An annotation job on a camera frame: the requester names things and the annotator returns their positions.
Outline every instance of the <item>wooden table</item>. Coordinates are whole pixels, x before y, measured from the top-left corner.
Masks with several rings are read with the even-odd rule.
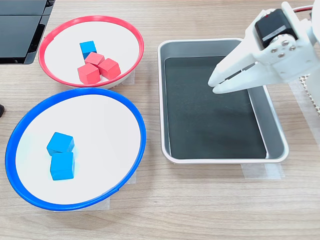
[[[119,85],[114,91],[140,110],[147,146],[137,183],[114,194],[109,210],[51,212],[30,205],[7,179],[6,145],[27,111],[68,87],[50,79],[38,59],[31,65],[1,65],[0,103],[6,112],[0,118],[0,239],[320,239],[320,152],[288,85],[268,88],[290,146],[290,156],[282,164],[284,179],[245,179],[238,164],[174,165],[160,149],[157,46],[172,39],[243,38],[262,9],[280,4],[278,0],[57,1],[46,33],[86,15],[118,17],[141,32],[145,53],[135,85]],[[312,1],[291,4],[298,7]]]

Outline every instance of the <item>cube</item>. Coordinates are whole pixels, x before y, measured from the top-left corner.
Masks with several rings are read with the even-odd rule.
[[[74,153],[54,153],[51,159],[50,173],[55,181],[73,179],[75,176]]]
[[[81,48],[84,60],[86,60],[86,58],[90,53],[92,52],[97,53],[94,41],[82,42],[80,43],[80,48]]]
[[[86,64],[92,64],[95,67],[98,67],[100,63],[102,63],[105,60],[105,56],[95,53],[95,52],[90,52],[90,54],[86,57],[84,62]]]
[[[71,152],[74,149],[74,138],[59,132],[55,132],[46,147],[50,156],[56,153]]]
[[[78,74],[83,84],[96,84],[101,80],[99,69],[91,63],[79,67]]]
[[[107,58],[98,65],[100,74],[105,78],[111,80],[121,74],[119,64],[110,58]]]

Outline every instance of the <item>tape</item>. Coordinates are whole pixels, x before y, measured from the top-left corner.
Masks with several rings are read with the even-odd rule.
[[[283,179],[285,177],[281,163],[243,163],[242,173],[245,179]]]

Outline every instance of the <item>tray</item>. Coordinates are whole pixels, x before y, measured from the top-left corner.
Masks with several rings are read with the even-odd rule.
[[[158,47],[161,149],[176,164],[279,163],[289,147],[265,86],[214,94],[208,79],[241,39]]]

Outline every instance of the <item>white plastic part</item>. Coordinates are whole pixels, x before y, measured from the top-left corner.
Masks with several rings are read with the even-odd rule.
[[[287,2],[282,3],[281,9],[298,39],[295,40],[289,34],[279,35],[268,47],[263,48],[255,23],[273,9],[263,10],[246,29],[242,43],[214,69],[208,81],[209,86],[214,87],[214,93],[223,94],[268,84],[288,83],[318,69],[320,60],[313,47],[315,35],[310,22],[299,21]]]

